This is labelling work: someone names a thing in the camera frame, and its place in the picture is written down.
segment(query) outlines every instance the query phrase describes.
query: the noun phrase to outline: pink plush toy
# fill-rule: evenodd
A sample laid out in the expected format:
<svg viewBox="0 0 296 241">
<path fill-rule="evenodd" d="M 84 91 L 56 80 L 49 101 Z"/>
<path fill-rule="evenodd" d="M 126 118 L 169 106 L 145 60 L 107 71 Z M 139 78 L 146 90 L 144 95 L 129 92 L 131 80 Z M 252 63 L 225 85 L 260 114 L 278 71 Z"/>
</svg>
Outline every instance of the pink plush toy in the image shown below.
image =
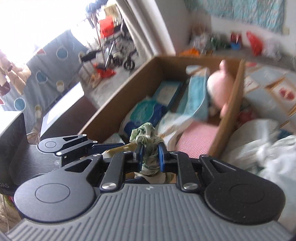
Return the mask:
<svg viewBox="0 0 296 241">
<path fill-rule="evenodd" d="M 222 60 L 220 70 L 213 73 L 207 81 L 207 90 L 211 97 L 210 115 L 220 112 L 220 118 L 223 118 L 228 110 L 228 100 L 234 84 L 233 77 L 228 73 L 227 63 Z"/>
</svg>

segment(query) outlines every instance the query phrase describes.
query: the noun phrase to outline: wall socket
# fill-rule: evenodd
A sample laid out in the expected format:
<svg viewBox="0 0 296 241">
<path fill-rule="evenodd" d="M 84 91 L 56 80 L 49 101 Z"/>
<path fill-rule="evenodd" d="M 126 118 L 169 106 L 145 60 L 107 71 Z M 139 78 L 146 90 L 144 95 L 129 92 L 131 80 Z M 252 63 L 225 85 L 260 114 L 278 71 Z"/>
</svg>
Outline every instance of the wall socket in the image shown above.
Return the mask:
<svg viewBox="0 0 296 241">
<path fill-rule="evenodd" d="M 287 26 L 283 27 L 283 35 L 290 35 L 290 28 Z"/>
</svg>

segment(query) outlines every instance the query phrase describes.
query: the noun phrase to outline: teal patterned fabric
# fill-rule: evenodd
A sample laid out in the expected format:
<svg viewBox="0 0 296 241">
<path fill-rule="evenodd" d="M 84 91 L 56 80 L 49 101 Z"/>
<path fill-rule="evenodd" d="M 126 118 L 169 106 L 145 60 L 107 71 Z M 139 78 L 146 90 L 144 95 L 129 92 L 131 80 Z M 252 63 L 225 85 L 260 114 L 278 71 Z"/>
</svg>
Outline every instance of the teal patterned fabric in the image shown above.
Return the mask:
<svg viewBox="0 0 296 241">
<path fill-rule="evenodd" d="M 219 17 L 241 21 L 281 33 L 285 0 L 184 0 L 189 10 L 204 9 Z"/>
</svg>

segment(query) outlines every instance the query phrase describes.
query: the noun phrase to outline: white logo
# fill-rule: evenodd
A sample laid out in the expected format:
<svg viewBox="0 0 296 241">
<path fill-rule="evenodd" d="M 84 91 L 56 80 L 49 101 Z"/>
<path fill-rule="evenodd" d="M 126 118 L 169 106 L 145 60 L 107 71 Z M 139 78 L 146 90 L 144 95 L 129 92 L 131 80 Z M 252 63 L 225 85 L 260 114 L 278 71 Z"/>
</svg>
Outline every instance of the white logo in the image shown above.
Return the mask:
<svg viewBox="0 0 296 241">
<path fill-rule="evenodd" d="M 154 187 L 149 186 L 148 188 L 146 188 L 148 191 L 150 191 L 151 189 L 153 189 Z"/>
</svg>

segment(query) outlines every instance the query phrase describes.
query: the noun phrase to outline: red triangle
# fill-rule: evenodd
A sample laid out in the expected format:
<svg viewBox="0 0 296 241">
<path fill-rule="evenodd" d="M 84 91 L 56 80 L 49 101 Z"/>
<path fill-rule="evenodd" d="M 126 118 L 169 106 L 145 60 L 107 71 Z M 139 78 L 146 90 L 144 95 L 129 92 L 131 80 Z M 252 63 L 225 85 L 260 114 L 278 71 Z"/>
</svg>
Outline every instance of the red triangle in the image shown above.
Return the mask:
<svg viewBox="0 0 296 241">
<path fill-rule="evenodd" d="M 46 54 L 44 49 L 39 49 L 36 54 Z"/>
</svg>

